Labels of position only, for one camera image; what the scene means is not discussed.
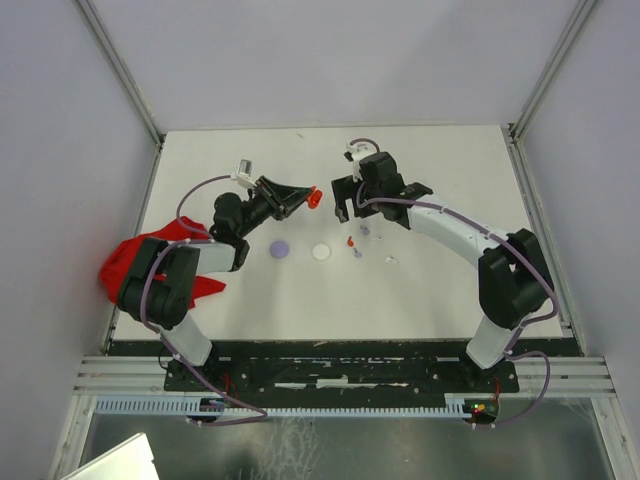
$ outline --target purple circle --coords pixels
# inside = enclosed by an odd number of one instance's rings
[[[269,247],[269,252],[273,258],[284,258],[289,255],[289,244],[282,240],[276,240]]]

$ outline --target gray floor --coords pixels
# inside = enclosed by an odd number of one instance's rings
[[[502,401],[502,414],[522,409]],[[547,401],[472,431],[437,419],[301,419],[197,428],[177,417],[95,415],[84,462],[145,432],[161,480],[613,479],[589,400]]]

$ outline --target robotic arm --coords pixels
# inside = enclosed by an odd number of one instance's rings
[[[495,238],[514,247],[553,288],[535,235],[526,229],[507,233],[447,209],[430,188],[405,185],[391,155],[375,151],[369,143],[349,145],[345,157],[353,164],[352,175],[331,184],[341,222],[349,220],[346,202],[351,200],[356,217],[382,213],[389,221],[437,240],[478,269],[484,316],[463,360],[481,370],[494,367],[521,322],[548,298],[531,272]]]
[[[155,278],[150,283],[146,316],[151,327],[161,333],[175,350],[209,378],[217,378],[218,354],[188,313],[191,292],[197,275],[233,272],[245,262],[249,244],[245,237],[268,218],[282,221],[303,203],[315,208],[322,192],[315,187],[280,185],[262,176],[253,181],[251,162],[242,160],[232,177],[249,192],[242,200],[232,192],[223,193],[214,203],[213,240],[190,242],[169,250],[169,243],[147,238],[140,246],[118,292],[118,308],[142,321],[140,305],[152,266],[163,255]]]

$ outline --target red cloth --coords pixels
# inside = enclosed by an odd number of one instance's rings
[[[205,230],[204,225],[196,223],[188,217],[181,217],[181,220],[190,227]],[[142,240],[147,237],[156,237],[172,241],[184,240],[185,238],[193,238],[197,240],[208,238],[204,233],[195,233],[183,228],[178,223],[178,220],[174,220],[157,232],[143,233],[142,235],[138,235],[135,238],[122,242],[118,245],[118,248],[109,255],[109,258],[107,258],[107,261],[104,262],[104,265],[102,265],[102,268],[100,269],[100,281],[102,282],[102,285],[104,285],[104,288],[107,289],[109,300],[113,303],[117,302],[120,285],[124,281],[124,277],[126,277],[136,253],[138,253]],[[194,302],[196,298],[221,292],[225,287],[226,284],[217,280],[206,277],[196,277],[193,294],[191,296],[191,305],[189,308],[196,306]]]

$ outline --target white wall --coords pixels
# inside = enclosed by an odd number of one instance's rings
[[[590,352],[640,445],[640,2],[602,2],[526,138]]]
[[[513,122],[577,0],[95,0],[163,131]]]
[[[0,465],[46,477],[153,145],[69,0],[0,15]]]

